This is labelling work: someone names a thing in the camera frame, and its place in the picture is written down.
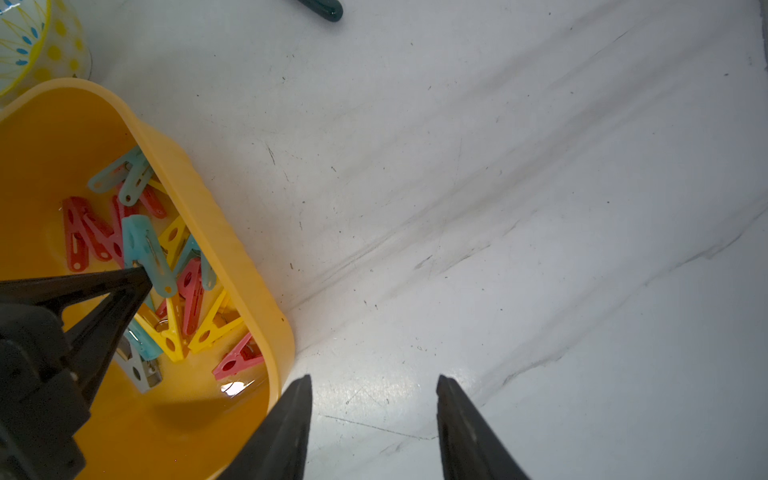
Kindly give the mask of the red clothespin bottom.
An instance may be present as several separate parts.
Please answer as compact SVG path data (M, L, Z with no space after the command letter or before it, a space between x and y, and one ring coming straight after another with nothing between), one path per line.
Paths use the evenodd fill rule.
M200 258L193 257L187 262L178 278L177 288L184 300L182 334L191 338L199 326L204 294Z

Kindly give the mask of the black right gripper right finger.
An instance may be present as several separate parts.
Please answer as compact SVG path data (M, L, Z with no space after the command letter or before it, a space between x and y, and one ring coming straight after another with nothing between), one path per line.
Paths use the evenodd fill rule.
M444 479L530 479L454 378L440 375L436 393Z

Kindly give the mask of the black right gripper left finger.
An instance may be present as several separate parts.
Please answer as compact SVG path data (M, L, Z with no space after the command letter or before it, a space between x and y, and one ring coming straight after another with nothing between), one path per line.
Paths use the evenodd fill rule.
M312 415L312 380L294 380L219 479L303 479Z

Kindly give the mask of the yellow clothespin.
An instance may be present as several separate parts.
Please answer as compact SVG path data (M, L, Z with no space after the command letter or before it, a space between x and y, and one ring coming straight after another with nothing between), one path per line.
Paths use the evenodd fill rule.
M165 306L165 319L161 319L146 304L141 304L134 319L172 362L182 362L187 356L187 349L182 338L182 310L178 297L168 298Z
M200 353L213 344L239 328L243 324L243 318L234 306L230 294L221 290L206 313L202 323L188 343L192 353Z
M158 236L159 244L165 253L167 263L174 270L188 237L186 223L181 215Z

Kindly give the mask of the red clothespin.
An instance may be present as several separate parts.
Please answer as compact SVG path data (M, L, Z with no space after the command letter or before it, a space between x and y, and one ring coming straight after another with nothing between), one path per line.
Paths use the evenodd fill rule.
M263 363L261 350L253 340L252 334L247 333L223 357L212 373L216 380L223 380Z
M128 216L140 214L141 208L154 218L166 218L167 211L160 201L159 193L164 193L164 189L158 182L151 180L144 188L139 200L132 206L123 204L117 195L111 197L110 215L113 229L113 235L110 237L113 249L111 256L119 267L124 267L122 220Z
M177 288L184 300L182 334L191 338L199 326L204 294L200 258L193 257L187 262L178 278Z

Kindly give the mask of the yellow storage box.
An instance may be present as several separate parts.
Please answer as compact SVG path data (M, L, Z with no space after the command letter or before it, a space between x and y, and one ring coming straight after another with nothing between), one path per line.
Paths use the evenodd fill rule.
M105 88L1 112L1 475L299 479L311 383L187 154Z

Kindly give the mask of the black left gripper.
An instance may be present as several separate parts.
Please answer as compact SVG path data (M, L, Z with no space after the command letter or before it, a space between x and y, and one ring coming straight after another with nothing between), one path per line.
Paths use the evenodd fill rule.
M1 283L3 479L73 479L83 470L74 434L151 290L142 267ZM96 297L63 332L64 310Z

